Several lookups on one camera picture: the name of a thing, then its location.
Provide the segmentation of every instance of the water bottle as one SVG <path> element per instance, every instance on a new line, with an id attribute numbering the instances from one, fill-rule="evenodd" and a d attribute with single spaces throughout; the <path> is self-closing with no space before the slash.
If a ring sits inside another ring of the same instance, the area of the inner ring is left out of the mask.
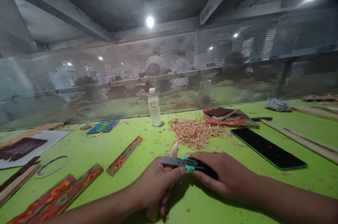
<path id="1" fill-rule="evenodd" d="M 159 98 L 156 95 L 155 88 L 149 89 L 148 104 L 150 110 L 150 119 L 153 126 L 160 126 L 161 111 L 159 109 Z"/>

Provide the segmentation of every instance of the person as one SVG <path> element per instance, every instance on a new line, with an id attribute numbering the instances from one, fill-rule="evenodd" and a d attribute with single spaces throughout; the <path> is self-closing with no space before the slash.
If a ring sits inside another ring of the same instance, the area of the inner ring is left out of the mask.
<path id="1" fill-rule="evenodd" d="M 221 196 L 256 205 L 294 223 L 338 223 L 338 200 L 258 175 L 226 153 L 193 153 L 214 169 L 219 180 L 202 172 L 192 173 L 201 183 Z M 53 223 L 119 223 L 132 213 L 160 202 L 165 215 L 170 188 L 185 174 L 185 167 L 165 173 L 161 157 L 156 158 L 128 187 L 104 198 L 67 211 Z"/>

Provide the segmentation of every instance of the white paper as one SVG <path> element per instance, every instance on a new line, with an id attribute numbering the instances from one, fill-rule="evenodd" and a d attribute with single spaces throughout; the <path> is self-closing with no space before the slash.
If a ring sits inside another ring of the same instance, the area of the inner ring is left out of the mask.
<path id="1" fill-rule="evenodd" d="M 32 138 L 36 139 L 45 139 L 47 140 L 46 143 L 44 143 L 42 146 L 39 146 L 38 148 L 34 149 L 24 157 L 20 158 L 17 161 L 5 161 L 0 160 L 0 169 L 5 168 L 13 168 L 13 167 L 19 167 L 23 166 L 26 163 L 28 163 L 32 158 L 35 156 L 41 155 L 44 151 L 51 148 L 53 145 L 55 145 L 58 141 L 60 141 L 62 138 L 64 138 L 67 134 L 70 132 L 66 131 L 40 131 L 37 134 L 35 134 Z"/>

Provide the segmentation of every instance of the metal mesh screen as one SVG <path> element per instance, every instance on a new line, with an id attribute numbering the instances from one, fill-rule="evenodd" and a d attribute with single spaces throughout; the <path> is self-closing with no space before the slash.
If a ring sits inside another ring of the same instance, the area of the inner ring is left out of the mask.
<path id="1" fill-rule="evenodd" d="M 0 130 L 293 98 L 338 89 L 336 10 L 0 60 Z"/>

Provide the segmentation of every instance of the pile of wood shavings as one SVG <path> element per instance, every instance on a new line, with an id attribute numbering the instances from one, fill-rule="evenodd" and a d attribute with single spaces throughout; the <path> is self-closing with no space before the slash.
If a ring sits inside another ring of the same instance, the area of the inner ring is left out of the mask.
<path id="1" fill-rule="evenodd" d="M 223 138 L 225 126 L 209 126 L 195 120 L 173 119 L 168 122 L 169 131 L 174 131 L 180 144 L 194 150 L 205 149 L 209 146 L 209 138 Z"/>

